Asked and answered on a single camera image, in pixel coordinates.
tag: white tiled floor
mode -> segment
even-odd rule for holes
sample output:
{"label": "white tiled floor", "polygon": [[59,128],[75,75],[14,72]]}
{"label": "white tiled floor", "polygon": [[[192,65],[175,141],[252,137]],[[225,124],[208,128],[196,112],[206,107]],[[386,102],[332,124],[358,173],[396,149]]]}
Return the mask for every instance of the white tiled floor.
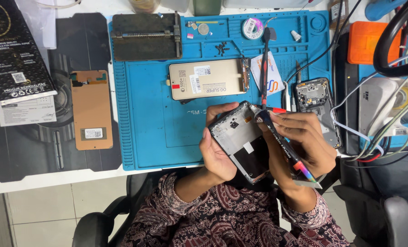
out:
{"label": "white tiled floor", "polygon": [[[126,195],[125,185],[126,176],[123,176],[7,193],[16,247],[71,246],[79,219],[87,213],[102,212],[113,200]],[[333,189],[327,190],[323,197],[344,236],[352,242],[355,235],[344,202]],[[119,215],[115,219],[110,238],[126,217]],[[291,230],[291,224],[283,219],[280,225]]]}

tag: person's right hand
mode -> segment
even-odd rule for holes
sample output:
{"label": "person's right hand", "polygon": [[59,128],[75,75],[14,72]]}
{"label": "person's right hand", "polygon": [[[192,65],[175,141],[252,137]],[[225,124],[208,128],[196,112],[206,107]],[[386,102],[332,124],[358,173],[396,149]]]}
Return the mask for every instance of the person's right hand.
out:
{"label": "person's right hand", "polygon": [[[314,177],[328,173],[335,167],[336,150],[324,140],[320,122],[313,113],[270,113],[276,131],[290,140],[303,164]],[[269,170],[285,194],[286,203],[298,212],[315,208],[317,196],[314,190],[297,186],[289,172],[286,156],[273,134],[264,124],[259,124],[268,145]]]}
{"label": "person's right hand", "polygon": [[335,167],[336,150],[324,140],[315,113],[270,115],[277,132],[290,140],[314,177],[326,174]]}

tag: screen protector package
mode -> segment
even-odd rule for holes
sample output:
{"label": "screen protector package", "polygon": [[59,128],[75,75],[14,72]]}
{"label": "screen protector package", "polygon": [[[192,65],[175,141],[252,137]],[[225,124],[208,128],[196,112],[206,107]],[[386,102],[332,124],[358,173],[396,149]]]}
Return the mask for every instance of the screen protector package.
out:
{"label": "screen protector package", "polygon": [[291,172],[292,179],[297,185],[309,186],[313,188],[322,188],[320,183],[318,183],[312,173],[303,164],[301,158],[289,144],[289,142],[281,136],[274,127],[268,110],[261,110],[254,105],[250,106],[252,112],[254,112],[254,120],[257,123],[264,123],[268,129],[271,131],[273,136],[276,138],[278,143],[283,149],[288,161],[289,170]]}
{"label": "screen protector package", "polygon": [[0,104],[56,95],[29,28],[14,0],[0,0]]}

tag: product packaging with qr code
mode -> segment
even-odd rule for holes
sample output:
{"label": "product packaging with qr code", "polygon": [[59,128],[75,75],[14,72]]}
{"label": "product packaging with qr code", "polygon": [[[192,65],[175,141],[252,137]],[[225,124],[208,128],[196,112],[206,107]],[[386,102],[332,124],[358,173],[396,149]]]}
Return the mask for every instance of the product packaging with qr code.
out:
{"label": "product packaging with qr code", "polygon": [[46,65],[14,0],[0,0],[0,104],[56,95]]}

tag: qr code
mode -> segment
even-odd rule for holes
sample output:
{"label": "qr code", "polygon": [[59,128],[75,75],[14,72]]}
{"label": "qr code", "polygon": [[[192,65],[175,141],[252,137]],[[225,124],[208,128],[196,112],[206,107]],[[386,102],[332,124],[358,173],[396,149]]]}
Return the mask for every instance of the qr code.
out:
{"label": "qr code", "polygon": [[11,75],[12,75],[12,78],[14,78],[15,83],[22,83],[22,82],[27,81],[23,72],[13,73]]}
{"label": "qr code", "polygon": [[85,129],[85,138],[103,138],[102,128]]}

